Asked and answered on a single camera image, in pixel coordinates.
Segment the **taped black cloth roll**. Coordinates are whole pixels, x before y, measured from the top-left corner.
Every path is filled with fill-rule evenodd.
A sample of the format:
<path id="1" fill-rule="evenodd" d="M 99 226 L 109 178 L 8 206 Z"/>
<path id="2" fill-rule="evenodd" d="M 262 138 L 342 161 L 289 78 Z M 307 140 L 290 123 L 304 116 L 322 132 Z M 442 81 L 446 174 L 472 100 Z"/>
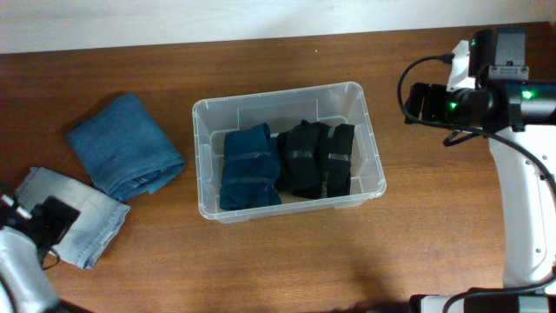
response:
<path id="1" fill-rule="evenodd" d="M 321 198 L 320 147 L 322 136 L 329 129 L 325 123 L 302 120 L 277 136 L 281 161 L 281 175 L 275 184 L 277 191 L 308 199 Z"/>
<path id="2" fill-rule="evenodd" d="M 354 126 L 330 127 L 321 146 L 324 183 L 327 197 L 349 196 Z"/>

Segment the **light blue jeans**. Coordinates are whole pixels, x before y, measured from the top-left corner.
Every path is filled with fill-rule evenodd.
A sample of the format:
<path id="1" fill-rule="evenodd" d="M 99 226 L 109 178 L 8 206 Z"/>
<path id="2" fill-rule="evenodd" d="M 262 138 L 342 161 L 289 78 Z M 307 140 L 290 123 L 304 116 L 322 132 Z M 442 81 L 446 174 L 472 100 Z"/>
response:
<path id="1" fill-rule="evenodd" d="M 32 167 L 16 189 L 18 202 L 31 210 L 48 196 L 80 212 L 55 250 L 66 263 L 82 270 L 93 268 L 117 235 L 130 207 L 73 178 Z"/>

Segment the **taped dark blue cloth roll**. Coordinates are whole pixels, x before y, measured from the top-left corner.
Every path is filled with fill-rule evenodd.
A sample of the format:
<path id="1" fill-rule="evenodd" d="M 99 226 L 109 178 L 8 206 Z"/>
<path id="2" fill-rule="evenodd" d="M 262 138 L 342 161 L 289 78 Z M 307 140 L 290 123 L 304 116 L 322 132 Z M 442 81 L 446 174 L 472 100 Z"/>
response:
<path id="1" fill-rule="evenodd" d="M 267 123 L 228 133 L 224 139 L 220 208 L 246 210 L 281 204 L 275 189 L 281 175 L 276 141 Z"/>

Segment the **dark blue jeans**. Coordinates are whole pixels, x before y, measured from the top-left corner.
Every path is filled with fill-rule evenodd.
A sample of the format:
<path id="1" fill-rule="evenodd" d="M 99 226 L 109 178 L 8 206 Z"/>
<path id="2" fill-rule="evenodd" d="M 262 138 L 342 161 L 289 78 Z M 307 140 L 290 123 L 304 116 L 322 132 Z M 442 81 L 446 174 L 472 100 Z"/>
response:
<path id="1" fill-rule="evenodd" d="M 185 161 L 133 94 L 115 99 L 66 136 L 97 189 L 125 202 L 153 194 L 185 168 Z"/>

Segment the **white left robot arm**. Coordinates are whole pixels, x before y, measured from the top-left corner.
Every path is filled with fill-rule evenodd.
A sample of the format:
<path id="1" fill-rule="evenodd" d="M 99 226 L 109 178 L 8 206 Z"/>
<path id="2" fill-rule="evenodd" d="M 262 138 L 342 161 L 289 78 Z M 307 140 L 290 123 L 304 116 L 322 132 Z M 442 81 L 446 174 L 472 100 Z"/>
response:
<path id="1" fill-rule="evenodd" d="M 83 312 L 63 300 L 50 283 L 45 257 L 51 253 L 80 212 L 54 196 L 32 210 L 10 196 L 1 196 L 1 299 L 9 312 Z"/>

